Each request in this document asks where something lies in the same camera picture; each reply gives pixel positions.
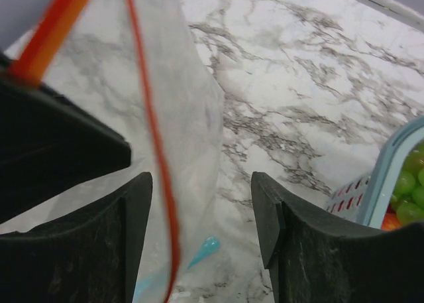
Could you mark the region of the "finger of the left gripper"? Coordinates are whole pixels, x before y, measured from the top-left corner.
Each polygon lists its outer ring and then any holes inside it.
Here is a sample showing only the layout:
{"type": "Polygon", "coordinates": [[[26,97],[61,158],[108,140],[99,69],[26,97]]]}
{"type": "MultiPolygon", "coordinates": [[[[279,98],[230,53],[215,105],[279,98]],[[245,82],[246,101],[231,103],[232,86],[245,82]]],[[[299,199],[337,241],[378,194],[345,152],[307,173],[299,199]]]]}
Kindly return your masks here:
{"type": "Polygon", "coordinates": [[[123,136],[47,85],[14,81],[10,64],[1,55],[1,222],[131,164],[123,136]]]}

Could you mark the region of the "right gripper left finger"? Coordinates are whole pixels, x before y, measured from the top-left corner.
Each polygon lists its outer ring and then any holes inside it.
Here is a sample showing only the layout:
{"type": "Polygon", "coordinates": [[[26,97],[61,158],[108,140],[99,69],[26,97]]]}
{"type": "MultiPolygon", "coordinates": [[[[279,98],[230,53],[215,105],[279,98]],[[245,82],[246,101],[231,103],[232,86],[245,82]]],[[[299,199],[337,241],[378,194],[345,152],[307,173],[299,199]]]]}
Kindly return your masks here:
{"type": "Polygon", "coordinates": [[[1,236],[2,302],[131,302],[152,175],[26,233],[1,236]]]}

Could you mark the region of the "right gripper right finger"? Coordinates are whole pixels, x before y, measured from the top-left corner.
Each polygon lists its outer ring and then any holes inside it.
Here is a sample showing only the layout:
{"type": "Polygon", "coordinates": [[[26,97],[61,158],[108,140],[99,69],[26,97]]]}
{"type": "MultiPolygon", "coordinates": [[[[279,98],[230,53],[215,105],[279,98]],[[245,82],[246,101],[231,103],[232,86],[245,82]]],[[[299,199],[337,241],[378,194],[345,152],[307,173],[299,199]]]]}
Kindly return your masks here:
{"type": "Polygon", "coordinates": [[[423,224],[383,231],[341,219],[263,172],[251,178],[276,302],[422,302],[423,224]]]}

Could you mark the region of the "clear zip top bag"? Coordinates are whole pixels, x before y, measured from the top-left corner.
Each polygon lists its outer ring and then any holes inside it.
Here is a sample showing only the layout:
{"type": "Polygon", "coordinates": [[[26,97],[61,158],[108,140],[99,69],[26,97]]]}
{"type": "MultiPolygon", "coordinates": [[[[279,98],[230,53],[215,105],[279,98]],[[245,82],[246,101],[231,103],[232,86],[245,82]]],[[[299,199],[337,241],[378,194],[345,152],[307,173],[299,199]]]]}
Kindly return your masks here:
{"type": "MultiPolygon", "coordinates": [[[[1,0],[2,48],[37,26],[21,55],[11,59],[6,75],[31,89],[45,84],[42,79],[47,67],[88,2],[1,0]]],[[[201,225],[190,218],[189,212],[203,215],[205,210],[199,202],[208,200],[215,188],[222,139],[222,93],[195,55],[178,0],[126,0],[126,5],[148,129],[141,154],[156,164],[154,172],[142,170],[136,174],[152,175],[152,201],[136,282],[166,267],[165,283],[146,291],[139,301],[168,302],[191,257],[188,235],[201,225]]],[[[122,184],[111,192],[133,179],[128,177],[134,162],[133,144],[127,143],[131,146],[131,164],[113,172],[122,184]]],[[[110,174],[81,184],[94,182],[96,189],[102,189],[102,177],[110,174]]],[[[80,199],[77,186],[61,194],[80,199]]]]}

